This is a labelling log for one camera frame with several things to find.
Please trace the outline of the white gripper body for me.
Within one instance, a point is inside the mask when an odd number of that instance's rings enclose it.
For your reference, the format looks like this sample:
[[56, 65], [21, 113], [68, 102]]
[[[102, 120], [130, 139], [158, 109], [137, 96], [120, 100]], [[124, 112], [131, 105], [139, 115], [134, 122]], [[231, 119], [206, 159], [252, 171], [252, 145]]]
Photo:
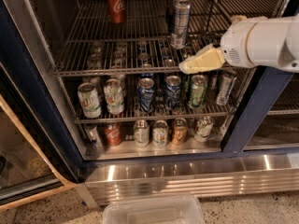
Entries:
[[249, 34], [254, 26], [265, 21], [266, 17], [246, 18], [236, 24], [231, 24], [229, 29], [221, 37], [221, 51], [228, 64], [234, 67], [252, 68], [247, 52]]

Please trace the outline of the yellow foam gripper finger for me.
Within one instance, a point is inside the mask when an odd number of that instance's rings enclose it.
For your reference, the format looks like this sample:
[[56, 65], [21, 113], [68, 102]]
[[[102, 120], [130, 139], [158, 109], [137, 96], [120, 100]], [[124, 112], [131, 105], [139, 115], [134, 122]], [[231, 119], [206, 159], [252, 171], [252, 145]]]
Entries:
[[200, 49], [195, 55], [181, 62], [178, 67], [187, 75], [208, 72], [222, 68], [225, 60], [220, 48], [209, 44]]
[[231, 17], [231, 23], [232, 24], [236, 24], [238, 22], [241, 22], [243, 20], [245, 20], [247, 17], [243, 16], [243, 15], [234, 15]]

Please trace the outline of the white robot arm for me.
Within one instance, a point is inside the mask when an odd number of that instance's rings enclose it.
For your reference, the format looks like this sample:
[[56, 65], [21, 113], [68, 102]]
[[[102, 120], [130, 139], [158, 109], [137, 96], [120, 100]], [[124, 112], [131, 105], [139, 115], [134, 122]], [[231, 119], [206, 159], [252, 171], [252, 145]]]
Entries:
[[200, 49], [178, 67], [184, 74], [217, 70], [225, 63], [233, 67], [273, 67], [299, 72], [299, 16], [267, 19], [233, 16], [221, 37], [221, 45]]

